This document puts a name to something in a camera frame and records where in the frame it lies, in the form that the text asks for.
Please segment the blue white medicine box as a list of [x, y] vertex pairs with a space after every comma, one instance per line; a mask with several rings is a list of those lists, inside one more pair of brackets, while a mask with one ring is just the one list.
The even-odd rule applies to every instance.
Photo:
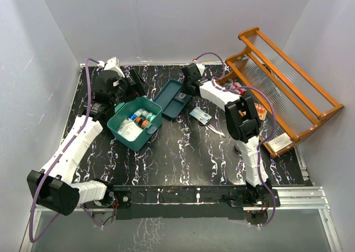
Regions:
[[144, 109], [138, 109], [135, 113], [133, 113], [129, 119], [131, 119], [132, 121], [135, 121], [138, 117], [140, 117], [142, 115], [142, 112], [144, 111]]

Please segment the white medicine bottle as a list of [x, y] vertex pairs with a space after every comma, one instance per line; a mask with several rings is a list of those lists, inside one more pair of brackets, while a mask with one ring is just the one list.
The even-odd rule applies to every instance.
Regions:
[[146, 110], [142, 111], [141, 115], [149, 122], [151, 122], [156, 117], [155, 114], [153, 114], [152, 112], [148, 112]]

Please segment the brown medicine bottle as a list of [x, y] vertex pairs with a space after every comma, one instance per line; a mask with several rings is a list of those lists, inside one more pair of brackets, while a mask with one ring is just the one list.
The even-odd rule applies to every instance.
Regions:
[[135, 121], [141, 129], [145, 129], [150, 124], [148, 120], [142, 117], [138, 117]]

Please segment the blue white blister card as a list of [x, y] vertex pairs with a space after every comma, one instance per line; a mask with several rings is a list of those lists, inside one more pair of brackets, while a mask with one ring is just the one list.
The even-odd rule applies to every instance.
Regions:
[[194, 117], [200, 124], [206, 125], [211, 120], [211, 116], [204, 112], [199, 107], [195, 107], [191, 112], [190, 115]]

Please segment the white gauze pack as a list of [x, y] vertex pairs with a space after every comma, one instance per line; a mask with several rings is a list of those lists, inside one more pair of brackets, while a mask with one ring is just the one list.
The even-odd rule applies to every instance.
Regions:
[[124, 137], [126, 140], [133, 142], [141, 133], [142, 129], [136, 125], [134, 121], [131, 119], [125, 119], [119, 129], [117, 130], [117, 133]]

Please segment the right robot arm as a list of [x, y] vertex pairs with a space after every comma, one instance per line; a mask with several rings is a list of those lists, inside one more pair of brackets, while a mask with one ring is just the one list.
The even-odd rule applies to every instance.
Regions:
[[246, 169], [247, 199], [255, 206], [267, 199], [270, 180], [260, 153], [261, 121], [255, 104], [247, 95], [240, 96], [202, 76], [203, 65], [191, 63], [181, 68], [182, 93], [206, 99], [225, 112], [227, 131], [236, 140]]

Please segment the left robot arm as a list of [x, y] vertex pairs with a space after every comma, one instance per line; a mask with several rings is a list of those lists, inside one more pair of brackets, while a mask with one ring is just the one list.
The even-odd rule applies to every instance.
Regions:
[[41, 170], [31, 170], [27, 176], [32, 205], [62, 215], [91, 201], [103, 207], [113, 204], [115, 194], [107, 182], [94, 179], [74, 183], [73, 177], [91, 143], [114, 115], [115, 107], [145, 95], [143, 80], [135, 69], [128, 76], [120, 70], [103, 70], [94, 78], [88, 77], [87, 82], [87, 98], [70, 132]]

